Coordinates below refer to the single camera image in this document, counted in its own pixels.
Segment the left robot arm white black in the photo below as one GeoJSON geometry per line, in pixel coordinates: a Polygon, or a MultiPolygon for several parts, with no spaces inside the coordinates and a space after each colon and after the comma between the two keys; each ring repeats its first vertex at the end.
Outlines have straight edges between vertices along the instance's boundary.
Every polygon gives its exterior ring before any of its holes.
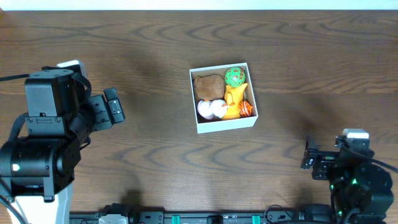
{"type": "Polygon", "coordinates": [[[1,148],[1,200],[20,223],[68,223],[75,167],[90,135],[125,119],[117,91],[27,85],[28,113],[1,148]]]}

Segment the orange lattice ball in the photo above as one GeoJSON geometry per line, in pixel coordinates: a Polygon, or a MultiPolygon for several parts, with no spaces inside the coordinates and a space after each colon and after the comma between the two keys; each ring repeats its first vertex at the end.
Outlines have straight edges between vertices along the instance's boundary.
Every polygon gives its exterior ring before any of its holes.
{"type": "Polygon", "coordinates": [[[252,105],[247,100],[240,102],[238,108],[241,118],[247,118],[252,115],[252,105]]]}

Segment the green numbered dice ball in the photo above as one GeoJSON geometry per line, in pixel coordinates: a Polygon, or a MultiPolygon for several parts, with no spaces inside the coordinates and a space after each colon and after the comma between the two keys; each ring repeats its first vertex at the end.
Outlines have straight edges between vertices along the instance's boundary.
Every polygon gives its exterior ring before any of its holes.
{"type": "Polygon", "coordinates": [[[227,69],[224,81],[227,85],[237,88],[246,81],[246,72],[241,67],[231,67],[227,69]]]}

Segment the yellow rubber duck toy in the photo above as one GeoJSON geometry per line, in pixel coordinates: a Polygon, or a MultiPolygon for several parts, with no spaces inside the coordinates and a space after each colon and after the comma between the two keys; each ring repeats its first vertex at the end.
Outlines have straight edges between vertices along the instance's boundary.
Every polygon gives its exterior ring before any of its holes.
{"type": "Polygon", "coordinates": [[[227,105],[227,112],[222,117],[222,120],[240,118],[239,104],[244,100],[244,92],[247,86],[248,86],[247,83],[243,83],[242,85],[236,88],[230,85],[226,85],[224,101],[226,102],[227,105]]]}

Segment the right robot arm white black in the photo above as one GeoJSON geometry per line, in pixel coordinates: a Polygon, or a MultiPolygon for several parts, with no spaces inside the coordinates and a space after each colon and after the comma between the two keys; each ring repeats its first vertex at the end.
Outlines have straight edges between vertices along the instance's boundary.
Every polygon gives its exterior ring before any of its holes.
{"type": "Polygon", "coordinates": [[[306,149],[301,169],[312,168],[314,180],[329,183],[330,223],[384,223],[394,201],[390,173],[352,152],[306,149]]]}

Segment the brown plush toy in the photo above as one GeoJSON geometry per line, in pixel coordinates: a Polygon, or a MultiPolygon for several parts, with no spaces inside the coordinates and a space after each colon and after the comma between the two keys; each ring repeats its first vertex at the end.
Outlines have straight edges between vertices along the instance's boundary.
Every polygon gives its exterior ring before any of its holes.
{"type": "Polygon", "coordinates": [[[225,82],[220,74],[196,77],[193,90],[200,100],[217,100],[224,96],[225,82]]]}

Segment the pink white snail toy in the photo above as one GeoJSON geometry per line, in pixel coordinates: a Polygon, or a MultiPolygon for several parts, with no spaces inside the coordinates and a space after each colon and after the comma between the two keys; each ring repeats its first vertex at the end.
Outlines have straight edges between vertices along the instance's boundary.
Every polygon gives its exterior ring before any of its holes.
{"type": "Polygon", "coordinates": [[[228,111],[229,105],[225,100],[200,100],[197,104],[199,115],[207,120],[223,118],[228,111]]]}

